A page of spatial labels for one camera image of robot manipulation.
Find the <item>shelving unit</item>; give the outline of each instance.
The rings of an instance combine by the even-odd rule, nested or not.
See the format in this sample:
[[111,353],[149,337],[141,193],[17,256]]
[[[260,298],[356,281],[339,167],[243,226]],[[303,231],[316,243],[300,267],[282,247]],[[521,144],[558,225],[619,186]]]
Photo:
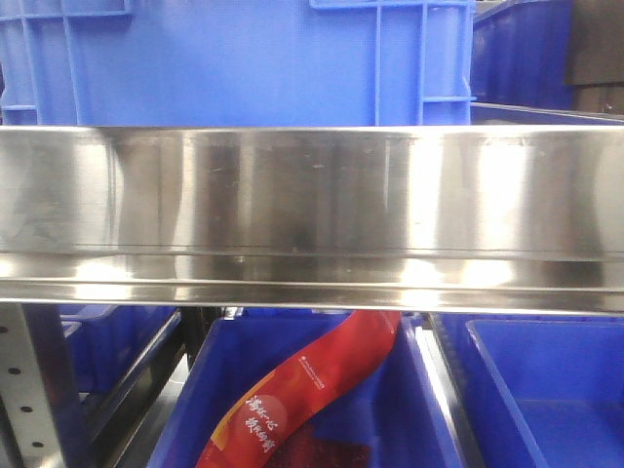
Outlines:
[[[485,119],[514,121],[503,110]],[[149,374],[141,420],[206,323],[176,315],[85,418],[37,302],[618,314],[623,147],[612,125],[0,129],[5,447],[26,467],[114,466],[137,429],[118,409]]]

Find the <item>metal upright post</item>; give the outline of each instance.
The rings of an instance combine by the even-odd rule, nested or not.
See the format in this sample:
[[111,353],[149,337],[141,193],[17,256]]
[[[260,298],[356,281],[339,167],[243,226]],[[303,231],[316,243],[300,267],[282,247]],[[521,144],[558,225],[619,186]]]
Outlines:
[[9,417],[0,399],[0,466],[6,468],[23,468],[20,451],[16,444]]
[[213,322],[223,316],[222,307],[180,307],[186,359],[191,368]]
[[57,313],[0,304],[0,396],[25,468],[94,466]]

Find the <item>blue plastic crate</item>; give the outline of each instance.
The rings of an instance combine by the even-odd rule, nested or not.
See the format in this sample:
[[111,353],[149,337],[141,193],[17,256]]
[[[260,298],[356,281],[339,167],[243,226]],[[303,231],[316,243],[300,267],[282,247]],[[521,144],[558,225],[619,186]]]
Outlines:
[[624,466],[624,326],[475,321],[465,401],[488,466]]
[[491,321],[543,321],[543,322],[576,322],[576,323],[614,323],[622,321],[615,317],[583,316],[583,315],[540,315],[540,314],[435,314],[441,344],[453,373],[457,389],[465,392],[467,381],[466,367],[469,349],[473,340],[468,332],[467,324],[475,320]]
[[103,393],[117,383],[175,308],[65,304],[58,311],[62,321],[81,325],[83,336],[69,343],[78,390]]
[[475,18],[473,93],[481,102],[570,109],[572,0],[508,0]]
[[[258,380],[346,316],[244,317],[219,320],[148,463],[192,468],[227,410]],[[404,318],[381,368],[311,420],[322,439],[372,448],[371,468],[458,468],[460,456]]]
[[474,0],[2,0],[7,124],[469,123]]

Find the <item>metal frame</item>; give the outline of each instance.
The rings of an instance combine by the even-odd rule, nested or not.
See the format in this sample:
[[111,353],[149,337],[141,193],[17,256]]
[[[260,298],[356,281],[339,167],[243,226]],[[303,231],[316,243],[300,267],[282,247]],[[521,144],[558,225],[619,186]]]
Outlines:
[[0,398],[0,466],[7,468],[23,468],[20,448],[16,442],[9,416]]
[[94,466],[60,317],[38,309],[0,305],[0,396],[21,462]]
[[[26,467],[94,463],[59,318],[17,302],[620,313],[623,148],[617,127],[0,129],[3,436]],[[198,318],[169,322],[96,413],[97,463],[126,446],[101,449],[132,382],[171,371],[183,332],[195,350]]]
[[222,307],[180,307],[186,360],[191,368],[213,322],[225,315]]

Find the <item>perforated metal post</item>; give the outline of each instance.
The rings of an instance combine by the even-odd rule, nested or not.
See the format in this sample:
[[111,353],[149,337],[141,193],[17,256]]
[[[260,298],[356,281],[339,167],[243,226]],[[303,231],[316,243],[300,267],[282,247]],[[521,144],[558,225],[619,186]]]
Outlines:
[[26,468],[93,466],[57,313],[0,304],[0,396]]

